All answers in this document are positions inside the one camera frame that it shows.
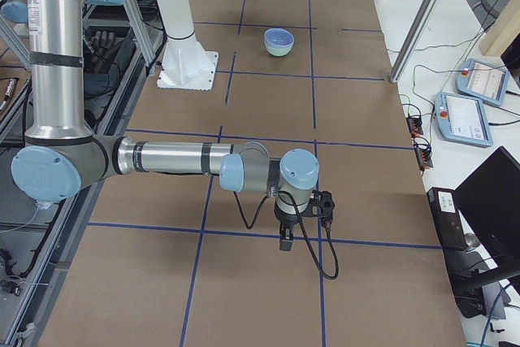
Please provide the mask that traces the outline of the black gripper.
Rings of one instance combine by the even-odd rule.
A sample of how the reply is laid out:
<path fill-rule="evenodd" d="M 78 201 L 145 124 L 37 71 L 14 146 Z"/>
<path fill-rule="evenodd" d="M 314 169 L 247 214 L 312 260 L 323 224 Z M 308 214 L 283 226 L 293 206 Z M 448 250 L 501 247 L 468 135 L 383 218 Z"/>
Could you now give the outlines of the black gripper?
<path fill-rule="evenodd" d="M 297 216 L 294 208 L 290 206 L 287 210 L 285 206 L 279 205 L 279 200 L 275 201 L 275 217 L 279 221 L 279 249 L 281 251 L 291 251 L 293 246 L 293 229 L 297 224 Z"/>

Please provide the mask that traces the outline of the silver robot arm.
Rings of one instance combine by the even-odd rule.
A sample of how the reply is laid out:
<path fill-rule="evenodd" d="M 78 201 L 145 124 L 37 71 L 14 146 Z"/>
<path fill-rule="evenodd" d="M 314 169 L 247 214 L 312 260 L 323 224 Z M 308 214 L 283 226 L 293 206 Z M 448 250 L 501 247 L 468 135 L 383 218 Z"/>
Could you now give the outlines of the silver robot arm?
<path fill-rule="evenodd" d="M 27 0 L 33 123 L 11 163 L 17 187 L 39 202 L 60 202 L 106 178 L 132 172 L 215 176 L 234 193 L 261 193 L 275 201 L 279 247 L 293 228 L 325 211 L 316 189 L 319 163 L 307 150 L 272 158 L 257 142 L 216 144 L 134 141 L 99 136 L 85 124 L 82 9 L 87 2 Z"/>

